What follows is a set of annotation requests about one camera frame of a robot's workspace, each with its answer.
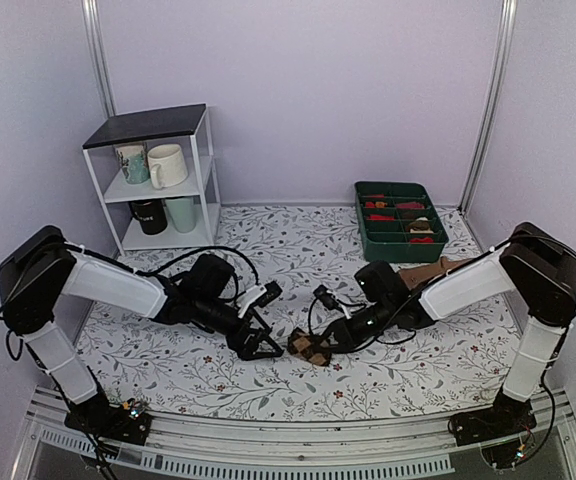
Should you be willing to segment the brown tan argyle sock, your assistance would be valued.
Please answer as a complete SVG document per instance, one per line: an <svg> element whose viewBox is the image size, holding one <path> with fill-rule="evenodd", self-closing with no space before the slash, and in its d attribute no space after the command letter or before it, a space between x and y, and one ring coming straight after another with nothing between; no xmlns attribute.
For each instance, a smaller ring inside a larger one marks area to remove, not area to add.
<svg viewBox="0 0 576 480"><path fill-rule="evenodd" d="M286 349L289 354L312 365L327 367L331 362L332 353L316 353L313 350L312 336L301 328L296 328L288 337Z"/></svg>

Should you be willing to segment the green divided organizer tray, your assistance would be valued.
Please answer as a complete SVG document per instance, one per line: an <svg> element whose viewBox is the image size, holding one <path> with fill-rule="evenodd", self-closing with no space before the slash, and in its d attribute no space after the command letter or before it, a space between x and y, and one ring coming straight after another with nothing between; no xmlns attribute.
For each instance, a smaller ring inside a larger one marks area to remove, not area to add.
<svg viewBox="0 0 576 480"><path fill-rule="evenodd" d="M425 187L418 183L358 181L355 207L367 261L433 263L448 242L448 234ZM394 222L366 221L370 214L390 215ZM433 234L411 234L405 225L419 217L432 221Z"/></svg>

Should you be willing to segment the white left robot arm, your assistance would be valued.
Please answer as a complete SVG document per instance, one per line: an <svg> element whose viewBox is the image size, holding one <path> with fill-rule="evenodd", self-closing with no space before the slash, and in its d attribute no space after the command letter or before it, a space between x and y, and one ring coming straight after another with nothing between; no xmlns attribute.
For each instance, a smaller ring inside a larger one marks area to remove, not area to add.
<svg viewBox="0 0 576 480"><path fill-rule="evenodd" d="M74 405L79 419L96 434L116 426L116 412L93 373L54 320L63 296L79 297L127 310L163 325L193 324L225 337L241 360L277 358L283 350L260 316L279 297L276 282L260 282L226 298L237 282L234 267L219 257L220 247L189 252L189 270L166 277L161 268L142 271L71 244L55 226L45 226L0 264L0 321L22 340L40 367Z"/></svg>

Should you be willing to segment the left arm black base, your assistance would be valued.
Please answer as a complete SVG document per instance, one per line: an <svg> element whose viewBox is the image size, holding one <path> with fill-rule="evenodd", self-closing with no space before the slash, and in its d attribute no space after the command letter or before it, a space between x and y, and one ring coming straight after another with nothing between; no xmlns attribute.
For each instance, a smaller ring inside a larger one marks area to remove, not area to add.
<svg viewBox="0 0 576 480"><path fill-rule="evenodd" d="M75 404L65 401L68 413L65 426L95 438L144 446L152 423L144 401L130 398L111 404L104 391L89 400Z"/></svg>

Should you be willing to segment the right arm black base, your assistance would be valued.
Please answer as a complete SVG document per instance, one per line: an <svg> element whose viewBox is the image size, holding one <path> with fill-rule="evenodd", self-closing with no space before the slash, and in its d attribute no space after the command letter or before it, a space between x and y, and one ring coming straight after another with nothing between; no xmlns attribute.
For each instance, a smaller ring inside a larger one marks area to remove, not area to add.
<svg viewBox="0 0 576 480"><path fill-rule="evenodd" d="M537 426L530 401L520 402L499 393L490 407L454 414L448 431L458 446L496 440Z"/></svg>

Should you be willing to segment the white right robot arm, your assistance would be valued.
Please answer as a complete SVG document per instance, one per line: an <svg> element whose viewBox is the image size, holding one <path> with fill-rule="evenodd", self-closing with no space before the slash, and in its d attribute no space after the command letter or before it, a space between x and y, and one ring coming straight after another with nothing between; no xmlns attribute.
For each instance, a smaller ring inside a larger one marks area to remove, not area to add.
<svg viewBox="0 0 576 480"><path fill-rule="evenodd" d="M498 394L501 400L485 415L485 427L505 436L524 417L541 377L556 360L576 318L576 251L530 222L479 256L430 276L416 287L402 271L373 261L355 279L369 306L333 321L314 336L317 353L350 354L397 326L427 328L465 308L507 292L517 293L527 308L523 336Z"/></svg>

